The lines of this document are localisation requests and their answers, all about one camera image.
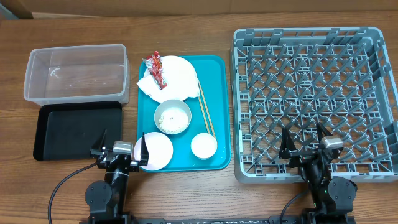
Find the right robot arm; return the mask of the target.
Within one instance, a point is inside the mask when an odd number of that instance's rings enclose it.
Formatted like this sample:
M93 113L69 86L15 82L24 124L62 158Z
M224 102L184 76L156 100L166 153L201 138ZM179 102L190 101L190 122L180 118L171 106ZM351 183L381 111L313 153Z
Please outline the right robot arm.
M317 123L318 146L309 151L299 151L287 128L282 129L279 157L289 161L290 168L297 168L298 174L308 184L308 190L296 195L282 209L280 223L354 223L353 201L358 186L344 177L332 177L329 163L338 158L343 150L343 141ZM305 208L296 217L285 218L288 207L298 198L311 194L313 208Z

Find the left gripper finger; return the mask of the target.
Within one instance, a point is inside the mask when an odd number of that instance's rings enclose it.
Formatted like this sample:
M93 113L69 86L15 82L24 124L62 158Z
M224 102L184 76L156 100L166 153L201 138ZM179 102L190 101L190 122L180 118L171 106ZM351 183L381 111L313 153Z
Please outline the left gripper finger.
M92 150L102 151L103 147L105 147L106 133L107 133L107 130L105 129L102 132L101 136L92 145L92 147L91 147Z
M149 160L149 153L147 150L146 146L146 141L145 141L145 132L142 133L141 136L141 161L148 161Z

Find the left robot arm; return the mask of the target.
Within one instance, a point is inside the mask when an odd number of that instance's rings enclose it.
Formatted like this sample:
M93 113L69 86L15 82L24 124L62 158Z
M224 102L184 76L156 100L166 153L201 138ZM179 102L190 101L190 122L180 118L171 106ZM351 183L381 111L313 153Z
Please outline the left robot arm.
M124 210L129 174L148 165L149 152L146 143L140 146L141 155L132 159L133 145L116 141L112 148L105 146L107 130L92 145L90 156L96 159L92 166L105 170L103 180L93 182L85 192L89 206L88 223L137 223L134 215Z

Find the white napkin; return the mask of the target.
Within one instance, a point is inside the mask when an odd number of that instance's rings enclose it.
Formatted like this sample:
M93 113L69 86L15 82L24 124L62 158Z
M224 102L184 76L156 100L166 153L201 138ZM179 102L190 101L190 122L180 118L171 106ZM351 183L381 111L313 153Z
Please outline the white napkin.
M152 75L141 78L137 85L146 95L155 96L160 93L160 87Z

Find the white cup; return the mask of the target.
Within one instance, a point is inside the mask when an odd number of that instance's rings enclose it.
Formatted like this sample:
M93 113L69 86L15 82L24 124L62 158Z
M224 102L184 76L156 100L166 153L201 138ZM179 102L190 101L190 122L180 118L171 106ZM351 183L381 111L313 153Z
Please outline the white cup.
M191 141L191 151L202 160L212 157L217 150L215 137L208 133L197 134Z

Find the large white plate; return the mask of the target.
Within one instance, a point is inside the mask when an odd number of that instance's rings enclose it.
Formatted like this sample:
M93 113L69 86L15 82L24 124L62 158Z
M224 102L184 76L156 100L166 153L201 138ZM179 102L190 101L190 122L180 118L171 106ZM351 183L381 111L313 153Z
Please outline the large white plate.
M160 90L155 96L149 96L158 103L167 100L186 100L197 98L200 95L197 73L193 65L186 59L168 55L161 57L163 66L162 76L167 82L167 87ZM150 75L147 67L144 67L144 76Z

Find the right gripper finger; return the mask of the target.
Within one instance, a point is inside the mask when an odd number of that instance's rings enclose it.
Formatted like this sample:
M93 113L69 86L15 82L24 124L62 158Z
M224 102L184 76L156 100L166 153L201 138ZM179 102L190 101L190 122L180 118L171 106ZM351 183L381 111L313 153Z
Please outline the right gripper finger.
M327 128L324 127L324 125L322 125L321 123L317 123L316 128L318 140L321 140L322 138L327 136L332 136L332 133L329 132L329 130L327 130Z
M284 127L282 128L282 137L281 137L281 145L280 145L280 152L287 152L287 151L296 151L297 148L289 134L289 130Z

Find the grey bowl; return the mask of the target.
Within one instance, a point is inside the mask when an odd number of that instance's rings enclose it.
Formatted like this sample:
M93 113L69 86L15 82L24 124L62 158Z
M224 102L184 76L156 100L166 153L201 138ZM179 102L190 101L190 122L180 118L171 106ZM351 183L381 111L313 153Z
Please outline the grey bowl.
M188 107L188 105L185 102L180 101L180 100L167 100L167 101L164 101L163 103L161 103L155 110L154 121L155 121L155 125L157 126L158 129L159 129L160 115L163 111L165 111L168 108L180 108L181 110L184 110L184 112L186 112L186 114L188 115L189 121L191 122L192 113L191 113L190 108Z

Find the small pink bowl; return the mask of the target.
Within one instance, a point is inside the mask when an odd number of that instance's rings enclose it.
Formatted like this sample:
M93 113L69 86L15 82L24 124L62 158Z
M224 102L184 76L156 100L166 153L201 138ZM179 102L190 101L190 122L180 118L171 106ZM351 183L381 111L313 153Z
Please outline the small pink bowl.
M151 132L145 134L145 144L149 153L148 164L141 166L144 170L156 171L163 169L171 161L173 145L163 133Z

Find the red snack wrapper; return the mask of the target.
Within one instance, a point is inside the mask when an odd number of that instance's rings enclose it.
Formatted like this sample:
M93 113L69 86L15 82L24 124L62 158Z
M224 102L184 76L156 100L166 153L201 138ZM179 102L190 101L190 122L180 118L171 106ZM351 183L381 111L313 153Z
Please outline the red snack wrapper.
M148 55L142 60L149 70L150 74L152 75L152 78L155 80L159 89L162 90L167 87L167 82L162 76L163 66L160 53L158 53L158 51L155 51L153 54Z

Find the leftover rice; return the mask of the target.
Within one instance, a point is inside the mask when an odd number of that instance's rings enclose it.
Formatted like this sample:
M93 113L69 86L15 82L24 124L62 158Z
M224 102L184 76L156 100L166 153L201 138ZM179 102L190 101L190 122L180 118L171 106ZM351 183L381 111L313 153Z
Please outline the leftover rice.
M166 134L179 134L189 125L189 118L180 108L168 108L159 118L159 129Z

